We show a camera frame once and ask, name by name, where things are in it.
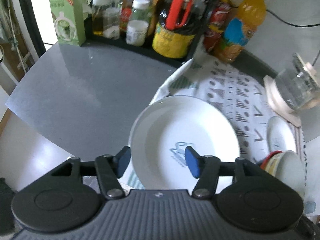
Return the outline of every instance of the bottle cap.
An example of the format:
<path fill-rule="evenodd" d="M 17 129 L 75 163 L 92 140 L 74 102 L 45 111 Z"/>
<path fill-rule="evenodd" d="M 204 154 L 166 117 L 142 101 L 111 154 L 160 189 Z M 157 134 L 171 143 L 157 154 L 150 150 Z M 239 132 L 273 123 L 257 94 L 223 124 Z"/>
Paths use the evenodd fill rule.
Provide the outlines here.
<path fill-rule="evenodd" d="M 135 9 L 146 10 L 149 7 L 149 0 L 134 0 L 132 7 Z"/>

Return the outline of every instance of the gray countertop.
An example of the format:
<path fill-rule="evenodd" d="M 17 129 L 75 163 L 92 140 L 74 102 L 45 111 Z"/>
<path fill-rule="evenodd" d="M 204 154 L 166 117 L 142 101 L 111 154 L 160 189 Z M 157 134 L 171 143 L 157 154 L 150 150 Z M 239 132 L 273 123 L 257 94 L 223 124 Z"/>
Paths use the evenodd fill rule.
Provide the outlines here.
<path fill-rule="evenodd" d="M 44 137 L 82 160 L 116 154 L 131 126 L 175 68 L 97 42 L 53 45 L 6 105 Z"/>

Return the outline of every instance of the plate logo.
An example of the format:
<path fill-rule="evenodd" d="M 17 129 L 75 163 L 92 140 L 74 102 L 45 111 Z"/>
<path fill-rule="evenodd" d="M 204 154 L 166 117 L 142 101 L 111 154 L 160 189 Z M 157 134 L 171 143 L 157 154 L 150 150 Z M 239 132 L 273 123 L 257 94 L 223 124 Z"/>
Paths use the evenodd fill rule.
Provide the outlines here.
<path fill-rule="evenodd" d="M 172 153 L 171 157 L 180 164 L 183 168 L 187 166 L 184 151 L 187 146 L 191 146 L 193 149 L 196 149 L 195 144 L 189 142 L 176 142 L 175 148 L 170 148 Z"/>

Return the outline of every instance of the white bowl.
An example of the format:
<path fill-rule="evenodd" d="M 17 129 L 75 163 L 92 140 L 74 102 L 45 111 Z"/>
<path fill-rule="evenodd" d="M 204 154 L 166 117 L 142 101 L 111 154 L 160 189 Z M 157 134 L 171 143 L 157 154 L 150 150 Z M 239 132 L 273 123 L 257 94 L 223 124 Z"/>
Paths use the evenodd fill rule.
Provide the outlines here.
<path fill-rule="evenodd" d="M 265 170 L 304 197 L 304 167 L 299 156 L 286 151 L 273 156 Z"/>
<path fill-rule="evenodd" d="M 236 134 L 222 113 L 189 96 L 163 98 L 139 115 L 130 132 L 133 167 L 146 189 L 192 189 L 197 183 L 184 158 L 186 146 L 223 162 L 240 156 Z M 219 178 L 217 193 L 232 177 Z"/>

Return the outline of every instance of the patterned cloth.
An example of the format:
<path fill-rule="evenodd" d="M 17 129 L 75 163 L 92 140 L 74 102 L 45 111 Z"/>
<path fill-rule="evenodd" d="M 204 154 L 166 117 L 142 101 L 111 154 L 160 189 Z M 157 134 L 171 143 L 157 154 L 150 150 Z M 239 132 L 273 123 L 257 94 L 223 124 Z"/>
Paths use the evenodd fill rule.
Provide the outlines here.
<path fill-rule="evenodd" d="M 166 93 L 162 88 L 162 97 L 193 96 L 221 111 L 236 132 L 242 157 L 259 163 L 269 154 L 267 125 L 269 119 L 277 114 L 267 103 L 264 87 L 251 76 L 198 50 L 188 69 L 165 88 Z M 288 124 L 296 140 L 297 154 L 307 167 L 302 129 Z M 130 187 L 143 188 L 131 163 L 121 182 Z"/>

